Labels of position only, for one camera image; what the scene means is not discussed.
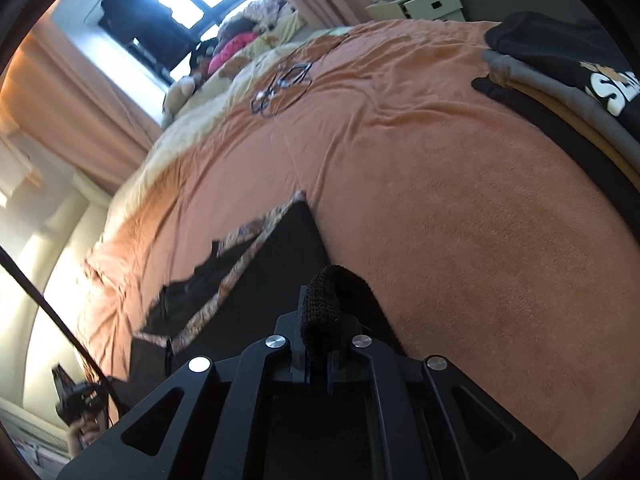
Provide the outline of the person's left hand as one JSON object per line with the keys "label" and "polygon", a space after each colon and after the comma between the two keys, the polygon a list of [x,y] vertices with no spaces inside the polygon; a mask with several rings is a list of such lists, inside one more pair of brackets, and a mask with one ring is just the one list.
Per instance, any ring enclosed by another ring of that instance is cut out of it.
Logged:
{"label": "person's left hand", "polygon": [[107,430],[107,419],[103,413],[82,414],[80,419],[72,422],[67,430],[66,438],[70,457],[78,456],[85,448],[96,442],[105,430]]}

